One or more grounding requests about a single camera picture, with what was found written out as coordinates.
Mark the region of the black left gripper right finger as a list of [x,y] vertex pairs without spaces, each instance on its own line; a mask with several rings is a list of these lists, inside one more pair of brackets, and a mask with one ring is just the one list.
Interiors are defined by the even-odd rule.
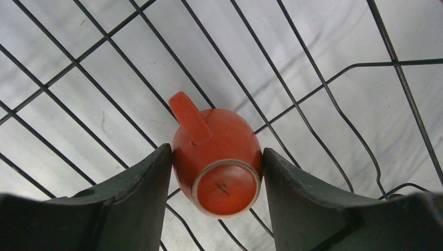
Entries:
[[277,250],[442,250],[442,195],[382,201],[342,190],[271,148],[263,167]]

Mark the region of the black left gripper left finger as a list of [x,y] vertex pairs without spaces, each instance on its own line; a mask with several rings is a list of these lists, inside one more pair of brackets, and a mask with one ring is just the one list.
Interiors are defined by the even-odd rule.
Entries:
[[1,250],[159,250],[171,162],[165,143],[72,197],[1,194]]

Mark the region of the orange cup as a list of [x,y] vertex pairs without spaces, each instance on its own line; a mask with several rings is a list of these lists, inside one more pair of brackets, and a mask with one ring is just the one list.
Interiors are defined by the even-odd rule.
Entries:
[[179,122],[172,166],[186,197],[216,219],[250,209],[263,178],[262,149],[250,125],[226,109],[200,111],[184,92],[174,94],[169,106]]

